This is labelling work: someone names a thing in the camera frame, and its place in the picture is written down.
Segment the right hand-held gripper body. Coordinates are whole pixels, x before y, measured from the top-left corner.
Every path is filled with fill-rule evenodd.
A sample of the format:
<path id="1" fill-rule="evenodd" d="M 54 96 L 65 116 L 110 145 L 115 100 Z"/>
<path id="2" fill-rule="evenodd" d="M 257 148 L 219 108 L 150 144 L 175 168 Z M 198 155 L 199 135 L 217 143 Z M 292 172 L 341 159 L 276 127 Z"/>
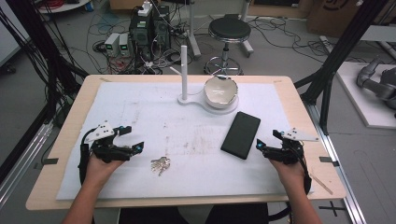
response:
<path id="1" fill-rule="evenodd" d="M 304 157 L 303 141 L 317 142 L 318 138 L 312 134 L 292 128 L 282 131 L 281 148 L 268 147 L 263 156 L 269 160 L 280 161 L 284 164 L 293 164 Z"/>

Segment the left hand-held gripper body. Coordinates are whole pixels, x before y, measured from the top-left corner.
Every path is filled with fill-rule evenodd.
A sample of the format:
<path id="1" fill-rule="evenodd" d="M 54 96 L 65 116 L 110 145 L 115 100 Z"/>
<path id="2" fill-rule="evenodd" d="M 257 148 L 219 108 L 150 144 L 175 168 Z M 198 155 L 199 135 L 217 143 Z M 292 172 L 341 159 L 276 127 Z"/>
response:
<path id="1" fill-rule="evenodd" d="M 81 140 L 81 145 L 88 147 L 98 159 L 109 163 L 111 161 L 128 161 L 131 147 L 118 147 L 113 141 L 118 135 L 115 135 L 113 127 L 105 120 L 96 128 L 87 131 Z"/>

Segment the black smartphone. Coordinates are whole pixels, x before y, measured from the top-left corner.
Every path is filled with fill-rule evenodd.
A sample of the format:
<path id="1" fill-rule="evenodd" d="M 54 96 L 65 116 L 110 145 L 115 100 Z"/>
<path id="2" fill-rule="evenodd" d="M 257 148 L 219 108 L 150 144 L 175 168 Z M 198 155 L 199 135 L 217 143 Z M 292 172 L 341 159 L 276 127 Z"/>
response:
<path id="1" fill-rule="evenodd" d="M 237 112 L 220 149 L 245 160 L 248 157 L 260 123 L 259 118 L 242 111 Z"/>

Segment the silver bunch of keys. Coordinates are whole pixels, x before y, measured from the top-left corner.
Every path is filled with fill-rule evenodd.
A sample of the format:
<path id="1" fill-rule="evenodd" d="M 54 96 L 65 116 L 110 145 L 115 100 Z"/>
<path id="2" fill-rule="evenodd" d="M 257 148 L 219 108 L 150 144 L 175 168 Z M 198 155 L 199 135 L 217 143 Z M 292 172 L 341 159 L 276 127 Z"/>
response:
<path id="1" fill-rule="evenodd" d="M 157 160 L 151 161 L 151 171 L 157 172 L 158 176 L 161 176 L 171 165 L 171 160 L 167 157 L 160 157 Z"/>

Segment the white bowl with silver rim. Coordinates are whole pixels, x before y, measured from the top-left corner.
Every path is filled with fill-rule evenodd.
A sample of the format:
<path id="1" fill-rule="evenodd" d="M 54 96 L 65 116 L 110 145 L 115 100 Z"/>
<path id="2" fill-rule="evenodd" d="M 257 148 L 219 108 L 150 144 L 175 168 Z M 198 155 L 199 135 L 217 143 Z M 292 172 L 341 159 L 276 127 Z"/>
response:
<path id="1" fill-rule="evenodd" d="M 205 101 L 216 109 L 225 109 L 236 101 L 237 84 L 229 77 L 210 78 L 204 85 Z"/>

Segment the person's left hand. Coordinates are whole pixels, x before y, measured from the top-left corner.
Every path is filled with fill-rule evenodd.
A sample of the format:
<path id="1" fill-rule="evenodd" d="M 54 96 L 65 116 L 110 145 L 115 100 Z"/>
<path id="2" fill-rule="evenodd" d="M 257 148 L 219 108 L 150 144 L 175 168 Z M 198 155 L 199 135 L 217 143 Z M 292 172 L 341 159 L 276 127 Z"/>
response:
<path id="1" fill-rule="evenodd" d="M 111 161 L 106 163 L 92 154 L 89 159 L 83 185 L 91 188 L 102 188 L 121 165 L 123 165 L 123 161 Z"/>

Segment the person's right hand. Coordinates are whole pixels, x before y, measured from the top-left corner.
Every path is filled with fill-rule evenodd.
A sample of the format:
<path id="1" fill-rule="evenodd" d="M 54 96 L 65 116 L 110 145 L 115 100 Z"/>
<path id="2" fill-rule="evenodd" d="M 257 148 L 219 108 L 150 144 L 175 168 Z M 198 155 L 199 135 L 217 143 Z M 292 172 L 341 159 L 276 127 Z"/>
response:
<path id="1" fill-rule="evenodd" d="M 300 163 L 284 164 L 274 160 L 270 160 L 270 162 L 275 167 L 286 191 L 304 191 L 304 169 Z"/>

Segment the white table mat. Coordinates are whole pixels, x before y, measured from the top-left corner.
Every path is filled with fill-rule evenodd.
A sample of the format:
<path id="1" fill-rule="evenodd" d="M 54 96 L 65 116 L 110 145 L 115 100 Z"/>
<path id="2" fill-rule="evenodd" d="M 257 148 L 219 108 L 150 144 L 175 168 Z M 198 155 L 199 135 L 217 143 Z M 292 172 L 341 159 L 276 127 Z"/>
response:
<path id="1" fill-rule="evenodd" d="M 100 85 L 81 130 L 107 120 L 131 126 L 118 146 L 143 142 L 142 153 L 110 177 L 103 199 L 182 198 L 284 194 L 275 168 L 257 148 L 245 160 L 220 149 L 234 115 L 215 115 L 198 105 L 180 105 L 178 83 L 106 82 Z M 158 176 L 151 161 L 171 160 Z"/>

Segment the thin wooden stick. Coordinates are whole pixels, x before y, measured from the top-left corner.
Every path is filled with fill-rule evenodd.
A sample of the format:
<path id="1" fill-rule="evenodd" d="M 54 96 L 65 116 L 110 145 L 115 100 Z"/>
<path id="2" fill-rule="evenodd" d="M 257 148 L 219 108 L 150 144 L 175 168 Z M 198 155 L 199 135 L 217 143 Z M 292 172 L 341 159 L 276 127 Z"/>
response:
<path id="1" fill-rule="evenodd" d="M 330 195 L 333 195 L 333 191 L 328 187 L 322 180 L 320 180 L 317 176 L 311 174 L 310 177 L 315 180 L 320 186 L 322 186 Z"/>

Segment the person's dark clothed legs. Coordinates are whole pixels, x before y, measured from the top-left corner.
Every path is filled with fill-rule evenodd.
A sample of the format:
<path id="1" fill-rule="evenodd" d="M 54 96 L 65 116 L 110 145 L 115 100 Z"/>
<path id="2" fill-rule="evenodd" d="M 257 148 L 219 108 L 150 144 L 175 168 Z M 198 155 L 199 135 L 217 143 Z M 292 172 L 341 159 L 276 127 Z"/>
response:
<path id="1" fill-rule="evenodd" d="M 123 208 L 119 224 L 190 224 L 175 206 Z M 205 224 L 269 224 L 266 203 L 215 204 Z"/>

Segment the black tape cross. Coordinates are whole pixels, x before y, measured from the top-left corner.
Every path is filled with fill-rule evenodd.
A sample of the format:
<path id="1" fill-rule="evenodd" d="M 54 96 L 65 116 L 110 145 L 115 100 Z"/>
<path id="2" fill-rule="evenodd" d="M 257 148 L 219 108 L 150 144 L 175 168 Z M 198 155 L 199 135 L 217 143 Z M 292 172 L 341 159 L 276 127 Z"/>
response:
<path id="1" fill-rule="evenodd" d="M 338 217 L 341 212 L 345 212 L 346 209 L 342 205 L 336 205 L 334 201 L 329 201 L 328 205 L 320 205 L 319 210 L 331 211 L 335 217 Z"/>

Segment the white stand with pole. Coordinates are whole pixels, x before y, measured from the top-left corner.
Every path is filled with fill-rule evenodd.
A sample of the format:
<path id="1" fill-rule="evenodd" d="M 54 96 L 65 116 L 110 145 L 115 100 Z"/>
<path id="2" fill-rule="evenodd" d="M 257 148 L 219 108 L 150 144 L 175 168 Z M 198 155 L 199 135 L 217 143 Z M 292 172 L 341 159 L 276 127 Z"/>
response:
<path id="1" fill-rule="evenodd" d="M 180 105 L 198 105 L 205 111 L 216 114 L 226 115 L 230 114 L 238 106 L 239 97 L 237 95 L 236 101 L 225 109 L 216 109 L 210 106 L 204 97 L 204 86 L 194 94 L 188 93 L 188 47 L 182 45 L 180 47 L 180 59 L 181 59 L 181 71 L 177 71 L 174 67 L 170 67 L 171 70 L 181 75 L 181 94 L 178 96 L 177 101 Z"/>

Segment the grey power supply unit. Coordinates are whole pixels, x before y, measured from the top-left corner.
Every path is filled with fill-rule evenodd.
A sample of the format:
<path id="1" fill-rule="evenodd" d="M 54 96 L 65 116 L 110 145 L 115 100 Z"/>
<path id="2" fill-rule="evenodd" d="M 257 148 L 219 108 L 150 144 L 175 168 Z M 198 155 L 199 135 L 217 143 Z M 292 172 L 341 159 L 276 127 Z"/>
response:
<path id="1" fill-rule="evenodd" d="M 127 34 L 120 34 L 119 46 L 120 46 L 120 55 L 122 57 L 131 56 L 129 36 Z"/>
<path id="2" fill-rule="evenodd" d="M 117 57 L 120 53 L 120 35 L 111 34 L 105 41 L 106 52 L 109 57 Z"/>

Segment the white floor board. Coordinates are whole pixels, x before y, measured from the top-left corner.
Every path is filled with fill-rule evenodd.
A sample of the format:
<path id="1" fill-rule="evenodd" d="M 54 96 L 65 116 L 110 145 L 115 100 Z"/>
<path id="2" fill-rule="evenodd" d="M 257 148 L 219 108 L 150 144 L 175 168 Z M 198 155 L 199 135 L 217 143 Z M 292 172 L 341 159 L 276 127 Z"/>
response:
<path id="1" fill-rule="evenodd" d="M 337 77 L 367 127 L 396 130 L 396 110 L 387 107 L 373 92 L 357 86 L 358 73 L 364 66 L 366 63 L 344 62 Z"/>

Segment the black computer tower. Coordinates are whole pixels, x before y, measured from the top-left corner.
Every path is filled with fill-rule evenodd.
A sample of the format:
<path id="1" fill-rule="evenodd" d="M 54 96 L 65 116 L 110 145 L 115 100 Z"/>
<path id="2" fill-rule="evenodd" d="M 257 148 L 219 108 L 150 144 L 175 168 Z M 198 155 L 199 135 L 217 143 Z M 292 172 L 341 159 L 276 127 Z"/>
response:
<path id="1" fill-rule="evenodd" d="M 169 6 L 156 6 L 152 9 L 154 33 L 159 49 L 170 48 L 170 20 Z"/>
<path id="2" fill-rule="evenodd" d="M 151 61 L 151 43 L 153 40 L 151 15 L 139 16 L 135 13 L 132 16 L 129 31 L 134 46 L 134 53 L 144 60 Z"/>

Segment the white metal stand leg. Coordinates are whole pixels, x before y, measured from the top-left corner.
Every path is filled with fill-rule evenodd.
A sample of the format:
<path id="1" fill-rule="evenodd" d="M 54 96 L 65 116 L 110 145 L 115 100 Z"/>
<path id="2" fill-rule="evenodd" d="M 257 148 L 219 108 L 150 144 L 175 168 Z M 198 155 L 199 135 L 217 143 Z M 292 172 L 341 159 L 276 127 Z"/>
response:
<path id="1" fill-rule="evenodd" d="M 251 0 L 244 0 L 244 2 L 243 2 L 241 13 L 240 13 L 240 20 L 241 21 L 246 21 L 247 20 L 248 9 L 249 9 L 250 2 L 251 2 Z M 251 47 L 250 43 L 247 40 L 245 40 L 241 44 L 241 46 L 246 51 L 247 57 L 249 57 L 254 52 L 254 49 Z"/>
<path id="2" fill-rule="evenodd" d="M 194 34 L 194 0 L 186 0 L 189 3 L 189 30 L 187 32 L 188 39 L 191 46 L 191 51 L 193 54 L 194 60 L 199 60 L 202 56 L 201 51 L 199 49 L 197 40 Z"/>

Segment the black round stool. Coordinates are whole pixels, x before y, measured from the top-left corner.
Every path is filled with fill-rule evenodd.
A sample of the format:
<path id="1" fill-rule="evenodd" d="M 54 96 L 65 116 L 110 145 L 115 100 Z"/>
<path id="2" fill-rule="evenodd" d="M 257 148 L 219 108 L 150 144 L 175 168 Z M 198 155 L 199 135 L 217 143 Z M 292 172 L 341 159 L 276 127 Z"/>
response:
<path id="1" fill-rule="evenodd" d="M 209 23 L 208 33 L 214 39 L 223 42 L 220 56 L 213 57 L 205 63 L 204 72 L 212 76 L 240 76 L 241 65 L 229 57 L 229 45 L 243 43 L 251 33 L 249 25 L 238 17 L 224 16 Z"/>

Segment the brown cardboard box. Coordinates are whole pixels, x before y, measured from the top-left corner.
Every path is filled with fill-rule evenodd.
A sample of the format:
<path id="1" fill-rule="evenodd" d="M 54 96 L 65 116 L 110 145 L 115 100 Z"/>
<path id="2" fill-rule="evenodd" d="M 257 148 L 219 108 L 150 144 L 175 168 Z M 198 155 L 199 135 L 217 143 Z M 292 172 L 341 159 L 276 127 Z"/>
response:
<path id="1" fill-rule="evenodd" d="M 313 0 L 306 19 L 308 33 L 340 37 L 364 0 Z"/>

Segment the aluminium rail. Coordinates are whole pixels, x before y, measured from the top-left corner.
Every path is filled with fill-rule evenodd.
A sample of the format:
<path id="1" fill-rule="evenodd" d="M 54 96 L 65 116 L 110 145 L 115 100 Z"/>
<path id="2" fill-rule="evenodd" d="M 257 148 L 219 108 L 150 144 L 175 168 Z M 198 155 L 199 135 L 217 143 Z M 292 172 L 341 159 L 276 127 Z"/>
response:
<path id="1" fill-rule="evenodd" d="M 27 143 L 21 146 L 21 155 L 12 165 L 4 181 L 0 184 L 0 210 L 6 205 L 9 197 L 18 186 L 38 152 L 50 137 L 52 130 L 52 122 L 42 124 L 38 130 L 33 133 L 33 136 L 28 138 Z"/>
<path id="2" fill-rule="evenodd" d="M 349 216 L 350 222 L 352 224 L 367 224 L 363 212 L 361 211 L 361 207 L 355 197 L 353 189 L 348 182 L 346 173 L 332 143 L 332 139 L 329 135 L 326 135 L 322 128 L 319 126 L 319 112 L 317 107 L 315 105 L 306 105 L 305 108 L 317 130 L 319 140 L 322 142 L 325 150 L 329 154 L 329 157 L 331 158 L 331 164 L 335 168 L 335 171 L 340 178 L 344 190 L 346 191 L 346 196 L 343 198 L 343 204 L 346 208 L 346 212 Z"/>

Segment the black metal frame post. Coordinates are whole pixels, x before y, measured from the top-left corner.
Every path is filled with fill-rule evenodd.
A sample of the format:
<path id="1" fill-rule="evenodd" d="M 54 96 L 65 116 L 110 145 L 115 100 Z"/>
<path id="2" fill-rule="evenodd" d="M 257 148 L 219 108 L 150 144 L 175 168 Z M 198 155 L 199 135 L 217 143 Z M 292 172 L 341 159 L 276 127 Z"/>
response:
<path id="1" fill-rule="evenodd" d="M 302 101 L 308 105 L 315 105 L 318 97 L 322 95 L 318 124 L 326 135 L 329 134 L 328 115 L 333 78 L 387 2 L 388 0 L 363 0 L 360 9 L 352 18 L 323 65 L 317 72 L 294 83 L 296 89 L 308 84 L 307 90 L 301 94 Z"/>

